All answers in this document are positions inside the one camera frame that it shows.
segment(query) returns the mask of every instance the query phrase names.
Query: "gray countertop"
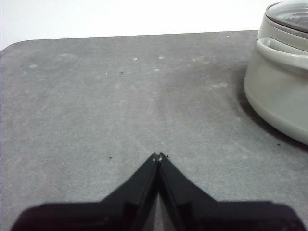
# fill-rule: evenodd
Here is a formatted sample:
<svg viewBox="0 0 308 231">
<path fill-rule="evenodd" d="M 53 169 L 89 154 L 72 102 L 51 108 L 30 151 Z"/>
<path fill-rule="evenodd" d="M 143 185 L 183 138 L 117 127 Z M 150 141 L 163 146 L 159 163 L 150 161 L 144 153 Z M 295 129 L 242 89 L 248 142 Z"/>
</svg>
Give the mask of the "gray countertop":
<svg viewBox="0 0 308 231">
<path fill-rule="evenodd" d="M 1 230 L 30 206 L 103 199 L 155 151 L 217 200 L 284 203 L 307 226 L 308 147 L 262 120 L 243 92 L 256 39 L 240 31 L 7 47 Z"/>
</svg>

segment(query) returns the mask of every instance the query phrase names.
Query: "white wall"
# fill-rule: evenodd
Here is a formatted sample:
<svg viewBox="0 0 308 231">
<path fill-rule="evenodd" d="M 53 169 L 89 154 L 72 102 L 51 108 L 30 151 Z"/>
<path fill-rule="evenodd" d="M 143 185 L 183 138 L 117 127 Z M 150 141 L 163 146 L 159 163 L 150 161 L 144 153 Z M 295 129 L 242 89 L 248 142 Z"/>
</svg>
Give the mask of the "white wall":
<svg viewBox="0 0 308 231">
<path fill-rule="evenodd" d="M 1 0 L 1 50 L 29 39 L 258 29 L 280 0 Z"/>
</svg>

